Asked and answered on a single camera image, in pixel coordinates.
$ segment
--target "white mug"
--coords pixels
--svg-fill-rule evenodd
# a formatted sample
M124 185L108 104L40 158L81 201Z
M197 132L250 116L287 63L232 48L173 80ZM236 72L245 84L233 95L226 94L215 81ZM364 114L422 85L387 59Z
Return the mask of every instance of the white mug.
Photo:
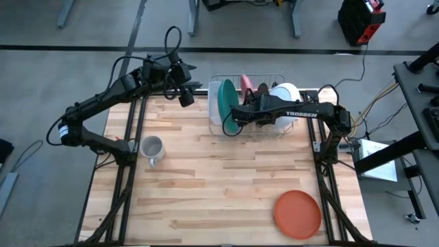
M144 157L149 158L151 168L156 167L157 162L166 154L162 140L155 136L144 138L140 142L139 150Z

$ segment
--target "red power station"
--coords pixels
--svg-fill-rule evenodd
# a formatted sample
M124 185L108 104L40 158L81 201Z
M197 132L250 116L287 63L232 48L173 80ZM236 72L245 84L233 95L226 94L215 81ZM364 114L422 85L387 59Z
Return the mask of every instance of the red power station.
M344 0L338 22L351 46L367 45L385 21L382 0Z

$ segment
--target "desk leg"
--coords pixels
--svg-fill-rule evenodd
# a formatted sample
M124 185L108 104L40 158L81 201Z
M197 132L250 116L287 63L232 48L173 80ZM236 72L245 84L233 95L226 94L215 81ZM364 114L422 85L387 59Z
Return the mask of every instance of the desk leg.
M389 145L388 147L375 152L366 158L355 163L355 170L358 174L363 174L389 161L393 161L413 150L424 148L425 142L422 134L417 131L411 135L402 138L400 141Z
M189 25L187 33L191 37L195 35L198 24L198 12L200 10L200 0L189 0Z
M58 20L56 21L56 25L60 29L63 29L64 26L66 25L66 20L67 20L69 13L70 13L71 6L73 5L74 1L75 0L63 0L62 1L62 7L60 10L60 13L58 14Z
M302 31L300 30L300 7L303 0L293 0L291 2L291 18L293 21L293 36L300 38Z
M412 182L413 177L420 176L419 166L412 165L412 166L407 167L405 165L404 161L401 161L401 164L404 168L405 175L407 176L407 178L409 180L410 190L407 191L407 193L409 194L410 202L412 202L414 213L415 213L416 217L420 220L427 219L427 217L425 216L425 213L424 213L423 206L420 203L415 186L413 185L413 182Z

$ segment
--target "green plate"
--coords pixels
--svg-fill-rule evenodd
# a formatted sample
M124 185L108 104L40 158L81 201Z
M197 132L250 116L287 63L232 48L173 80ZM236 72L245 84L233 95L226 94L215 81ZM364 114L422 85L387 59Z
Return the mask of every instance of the green plate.
M219 86L218 91L218 112L220 113L221 122L224 122L227 115L230 114L231 106L239 105L238 93L232 81L225 80ZM236 134L239 131L238 125L232 121L232 116L229 116L224 123L224 129L227 134Z

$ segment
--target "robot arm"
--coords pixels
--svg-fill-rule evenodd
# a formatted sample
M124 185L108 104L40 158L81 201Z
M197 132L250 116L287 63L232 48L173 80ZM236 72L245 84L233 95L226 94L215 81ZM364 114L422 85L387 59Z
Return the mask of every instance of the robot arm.
M274 124L282 116L321 119L329 128L326 141L320 146L319 161L326 164L337 163L337 147L343 137L351 132L350 113L341 106L332 103L303 103L285 101L268 93L257 96L243 106L233 106L232 119L238 126L255 122L259 126Z
M133 163L136 159L133 152L134 143L107 139L88 131L82 123L115 104L132 102L153 93L166 91L170 88L169 85L172 85L174 95L167 97L168 99L175 98L179 89L180 105L191 105L194 102L192 90L201 86L196 83L187 84L191 79L189 70L195 67L185 64L176 52L166 56L169 58L169 64L163 65L148 56L143 60L142 67L120 77L104 92L68 107L58 124L61 143L71 147L89 146L96 154L110 152L118 165Z

